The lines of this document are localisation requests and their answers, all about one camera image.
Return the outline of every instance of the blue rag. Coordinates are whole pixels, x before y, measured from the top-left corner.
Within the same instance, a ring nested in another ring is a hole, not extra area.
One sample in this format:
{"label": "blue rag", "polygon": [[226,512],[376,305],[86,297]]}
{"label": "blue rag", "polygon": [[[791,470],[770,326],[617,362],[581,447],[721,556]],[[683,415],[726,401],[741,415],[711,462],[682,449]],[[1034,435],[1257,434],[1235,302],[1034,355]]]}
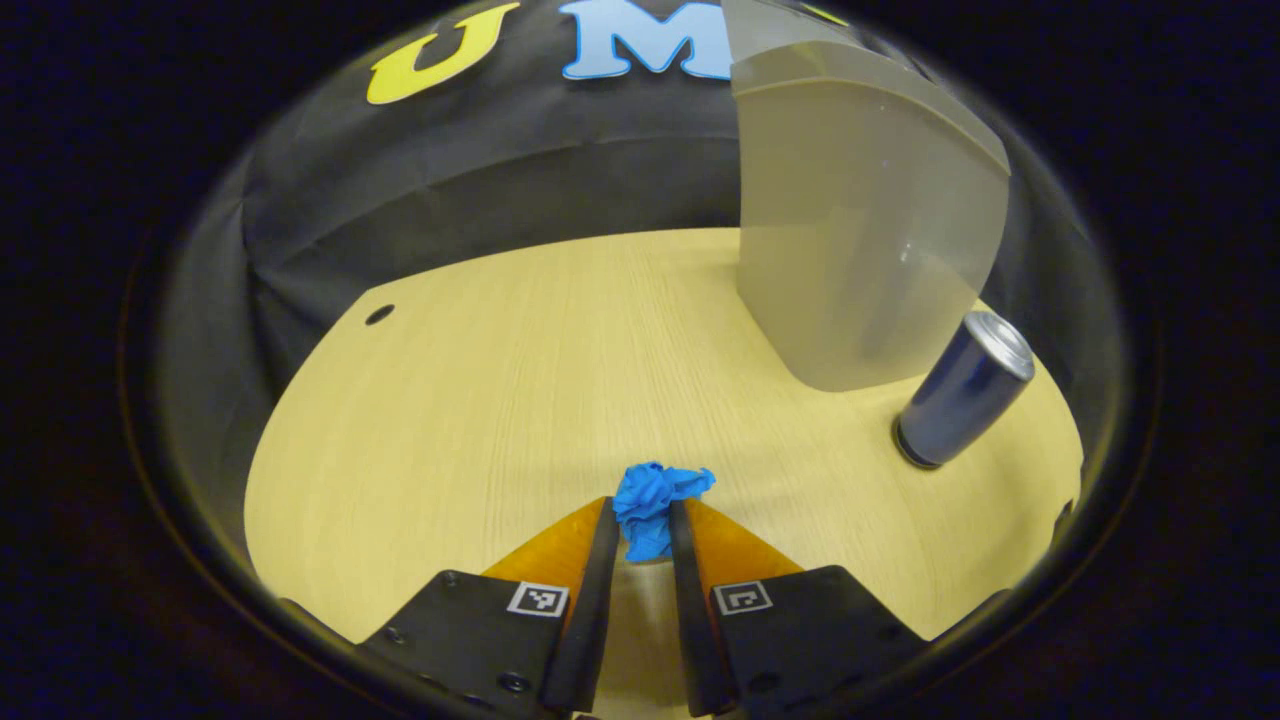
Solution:
{"label": "blue rag", "polygon": [[613,511],[622,525],[622,537],[631,543],[627,560],[644,562],[671,557],[668,516],[672,501],[701,497],[714,483],[716,475],[707,468],[694,471],[663,468],[658,462],[627,468],[613,496]]}

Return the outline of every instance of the wooden table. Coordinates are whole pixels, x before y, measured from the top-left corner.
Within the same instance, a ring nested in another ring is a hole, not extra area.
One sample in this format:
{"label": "wooden table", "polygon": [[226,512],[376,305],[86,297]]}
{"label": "wooden table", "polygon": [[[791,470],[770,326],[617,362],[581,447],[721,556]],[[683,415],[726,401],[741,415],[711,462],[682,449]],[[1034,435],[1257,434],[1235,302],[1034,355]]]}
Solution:
{"label": "wooden table", "polygon": [[[358,643],[439,570],[483,571],[655,460],[709,468],[705,502],[805,568],[844,565],[925,638],[1016,583],[1079,492],[1048,373],[918,470],[890,423],[920,378],[800,383],[739,299],[736,261],[737,229],[636,233],[365,293],[259,445],[244,515],[262,582]],[[620,552],[596,714],[687,717],[684,702],[671,565]]]}

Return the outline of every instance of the black background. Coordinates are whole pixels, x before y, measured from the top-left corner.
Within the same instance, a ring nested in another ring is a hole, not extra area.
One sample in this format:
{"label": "black background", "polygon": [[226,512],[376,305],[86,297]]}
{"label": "black background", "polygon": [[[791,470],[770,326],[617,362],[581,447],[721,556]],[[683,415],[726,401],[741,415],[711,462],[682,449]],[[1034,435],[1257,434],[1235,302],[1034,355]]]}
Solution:
{"label": "black background", "polygon": [[[1116,240],[1125,282],[1149,292],[1165,345],[1160,429],[1130,514],[1050,610],[922,716],[1276,714],[1270,5],[856,8],[1039,135]],[[285,100],[431,12],[47,3],[10,23],[14,716],[370,716],[264,643],[154,519],[120,421],[116,324],[148,233],[172,234]]]}

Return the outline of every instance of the soda can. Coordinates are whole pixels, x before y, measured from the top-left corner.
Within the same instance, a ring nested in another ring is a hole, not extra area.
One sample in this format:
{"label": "soda can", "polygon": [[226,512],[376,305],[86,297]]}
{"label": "soda can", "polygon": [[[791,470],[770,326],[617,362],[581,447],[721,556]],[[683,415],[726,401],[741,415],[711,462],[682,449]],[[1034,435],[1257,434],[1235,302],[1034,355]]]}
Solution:
{"label": "soda can", "polygon": [[969,313],[893,423],[897,447],[937,468],[969,447],[1036,375],[1032,348],[993,313]]}

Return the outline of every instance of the letter m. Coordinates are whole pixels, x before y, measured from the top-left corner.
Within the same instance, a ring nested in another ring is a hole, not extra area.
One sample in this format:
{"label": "letter m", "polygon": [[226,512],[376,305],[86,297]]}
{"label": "letter m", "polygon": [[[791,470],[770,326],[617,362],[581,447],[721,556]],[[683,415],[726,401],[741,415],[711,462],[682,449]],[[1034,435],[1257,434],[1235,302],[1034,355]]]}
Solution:
{"label": "letter m", "polygon": [[617,44],[626,45],[649,70],[660,73],[686,42],[692,51],[680,64],[682,70],[728,79],[732,58],[724,13],[718,5],[689,3],[664,22],[628,0],[580,0],[561,6],[561,13],[577,18],[577,59],[564,65],[570,79],[626,74],[631,63],[618,58]]}

